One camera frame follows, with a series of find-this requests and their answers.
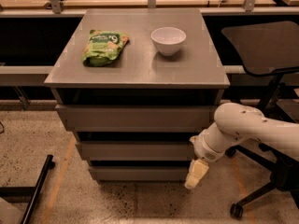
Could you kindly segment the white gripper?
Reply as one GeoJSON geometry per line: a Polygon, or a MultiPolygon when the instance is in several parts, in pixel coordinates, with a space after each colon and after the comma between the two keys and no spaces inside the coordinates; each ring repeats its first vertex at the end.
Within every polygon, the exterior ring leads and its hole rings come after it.
{"type": "Polygon", "coordinates": [[[192,136],[190,142],[193,145],[194,155],[200,160],[192,160],[189,173],[186,176],[184,187],[186,189],[194,189],[199,179],[202,179],[209,169],[208,162],[216,162],[224,152],[218,152],[212,149],[205,140],[206,131],[202,131],[198,135],[192,136]]]}

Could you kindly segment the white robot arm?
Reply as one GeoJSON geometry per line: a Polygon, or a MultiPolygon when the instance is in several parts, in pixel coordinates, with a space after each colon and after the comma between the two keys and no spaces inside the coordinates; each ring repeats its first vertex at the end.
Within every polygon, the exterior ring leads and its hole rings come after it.
{"type": "Polygon", "coordinates": [[[267,118],[257,108],[226,103],[214,113],[214,122],[192,136],[195,158],[191,161],[185,187],[193,189],[208,171],[208,164],[226,149],[248,140],[264,143],[295,160],[299,158],[299,124],[267,118]]]}

